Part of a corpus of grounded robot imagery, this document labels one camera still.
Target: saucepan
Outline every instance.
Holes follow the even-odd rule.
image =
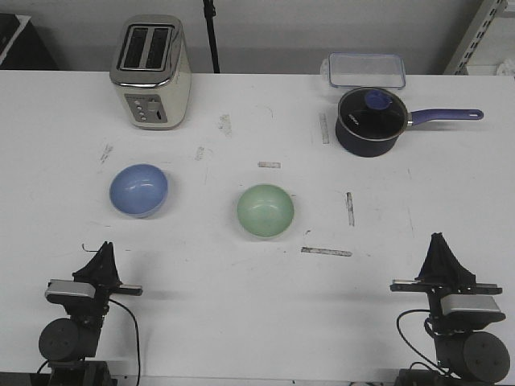
[[[361,87],[344,94],[338,104],[336,137],[361,157],[390,150],[408,126],[433,120],[482,119],[478,109],[426,109],[408,113],[401,99],[383,88]]]

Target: table surface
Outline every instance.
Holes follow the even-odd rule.
[[[195,74],[187,115],[170,131],[133,127],[104,72],[0,72],[0,85],[0,346],[11,347],[0,371],[43,362],[39,334],[65,316],[45,301],[47,282],[70,280],[93,256],[81,245],[104,240],[121,280],[144,289],[115,298],[138,318],[148,376],[392,380],[418,360],[395,318],[428,305],[389,284],[418,275],[433,232],[478,282],[504,288],[495,299],[507,320],[485,330],[515,354],[513,78],[408,76],[397,92],[408,110],[482,109],[484,119],[415,126],[378,158],[340,146],[338,94],[320,76]],[[116,173],[140,162],[171,186],[144,220],[108,198]],[[294,201],[292,225],[271,240],[235,216],[258,183]],[[423,319],[407,316],[403,330],[434,358]],[[97,358],[114,374],[136,372],[134,327],[117,307]]]

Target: pot handle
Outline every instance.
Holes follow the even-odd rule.
[[[444,120],[472,120],[483,119],[484,114],[481,110],[474,109],[428,109],[413,111],[411,113],[411,125],[418,125],[426,121],[435,119]]]

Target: container lid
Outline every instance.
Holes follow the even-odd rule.
[[[340,122],[352,134],[372,141],[397,137],[407,125],[401,100],[384,89],[355,88],[340,100]]]
[[[406,72],[398,55],[333,52],[328,58],[332,87],[404,88]]]

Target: cream toaster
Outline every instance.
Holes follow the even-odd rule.
[[[154,130],[177,126],[192,83],[182,23],[164,14],[127,20],[109,77],[134,125]]]

